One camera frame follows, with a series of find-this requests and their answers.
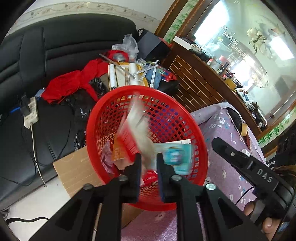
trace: white floor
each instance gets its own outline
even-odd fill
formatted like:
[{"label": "white floor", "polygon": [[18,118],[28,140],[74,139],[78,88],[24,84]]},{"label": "white floor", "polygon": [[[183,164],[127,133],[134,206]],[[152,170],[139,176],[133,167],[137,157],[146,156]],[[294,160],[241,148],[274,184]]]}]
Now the white floor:
[{"label": "white floor", "polygon": [[[20,200],[10,208],[8,218],[33,219],[52,217],[68,200],[68,193],[58,177],[47,183],[47,188],[40,187],[29,196]],[[29,238],[46,222],[38,220],[33,223],[14,222],[9,225],[20,241]]]}]

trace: white flower print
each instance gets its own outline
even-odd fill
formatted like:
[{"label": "white flower print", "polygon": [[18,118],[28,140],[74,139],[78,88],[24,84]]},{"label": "white flower print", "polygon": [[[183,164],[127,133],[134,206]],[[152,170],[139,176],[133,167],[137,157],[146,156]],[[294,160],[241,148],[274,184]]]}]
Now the white flower print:
[{"label": "white flower print", "polygon": [[155,217],[155,221],[159,221],[159,220],[162,220],[165,216],[165,212],[161,212],[159,214],[156,215]]},{"label": "white flower print", "polygon": [[210,177],[207,177],[206,179],[205,179],[205,183],[204,183],[204,185],[206,185],[206,184],[208,184],[208,183],[211,183],[212,182],[212,180],[210,179]]}]

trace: red plastic basket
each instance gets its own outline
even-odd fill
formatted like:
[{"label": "red plastic basket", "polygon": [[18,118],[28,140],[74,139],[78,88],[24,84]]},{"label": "red plastic basket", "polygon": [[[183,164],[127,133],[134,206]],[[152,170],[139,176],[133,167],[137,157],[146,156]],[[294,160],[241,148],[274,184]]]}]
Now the red plastic basket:
[{"label": "red plastic basket", "polygon": [[[137,98],[142,99],[146,114],[149,115],[149,137],[153,142],[191,139],[194,146],[193,171],[185,177],[192,183],[203,185],[208,167],[207,148],[198,125],[188,111],[172,97],[158,90],[137,85],[120,87],[105,94],[90,114],[86,143],[96,173],[105,183],[118,176],[118,173],[111,176],[102,166],[102,147],[108,140],[114,139],[134,93],[137,93]],[[157,182],[148,187],[140,187],[139,201],[133,206],[149,211],[168,211],[176,208],[176,204],[161,201]]]}]

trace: white power strip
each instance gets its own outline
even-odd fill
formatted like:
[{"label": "white power strip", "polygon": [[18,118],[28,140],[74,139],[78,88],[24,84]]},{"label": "white power strip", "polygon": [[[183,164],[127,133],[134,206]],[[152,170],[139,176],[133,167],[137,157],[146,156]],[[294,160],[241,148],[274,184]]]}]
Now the white power strip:
[{"label": "white power strip", "polygon": [[30,99],[29,108],[30,108],[30,114],[27,116],[24,116],[24,126],[27,129],[30,129],[31,124],[35,124],[38,121],[36,97],[32,97]]}]

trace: fingernail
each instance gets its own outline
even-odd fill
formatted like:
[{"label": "fingernail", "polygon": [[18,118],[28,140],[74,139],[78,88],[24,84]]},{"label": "fingernail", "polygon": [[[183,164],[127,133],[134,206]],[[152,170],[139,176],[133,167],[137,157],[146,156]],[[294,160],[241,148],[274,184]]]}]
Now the fingernail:
[{"label": "fingernail", "polygon": [[270,228],[272,226],[272,218],[266,218],[265,224],[268,228]]}]

